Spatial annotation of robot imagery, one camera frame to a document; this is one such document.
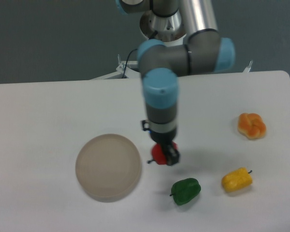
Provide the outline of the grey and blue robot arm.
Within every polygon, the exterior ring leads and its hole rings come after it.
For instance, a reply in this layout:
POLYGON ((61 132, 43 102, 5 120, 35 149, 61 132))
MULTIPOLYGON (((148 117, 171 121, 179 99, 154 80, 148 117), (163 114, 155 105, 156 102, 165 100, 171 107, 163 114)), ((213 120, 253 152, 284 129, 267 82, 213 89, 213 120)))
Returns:
POLYGON ((234 44, 219 35, 209 0, 118 0, 116 6, 124 14, 149 16, 152 33, 137 49, 147 114, 142 127, 155 142, 152 161, 175 165, 178 78, 231 68, 234 44))

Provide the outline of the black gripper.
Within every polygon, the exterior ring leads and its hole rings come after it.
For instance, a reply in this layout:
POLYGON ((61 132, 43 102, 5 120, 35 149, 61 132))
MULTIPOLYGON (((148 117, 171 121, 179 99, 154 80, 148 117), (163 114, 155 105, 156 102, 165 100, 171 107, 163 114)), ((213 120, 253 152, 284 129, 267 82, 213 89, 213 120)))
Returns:
POLYGON ((153 141, 162 145, 162 152, 166 158, 166 164, 173 166, 179 163, 180 153, 176 143, 171 143, 177 133, 177 121, 174 119, 168 123, 158 124, 148 119, 142 120, 142 130, 149 132, 153 141))

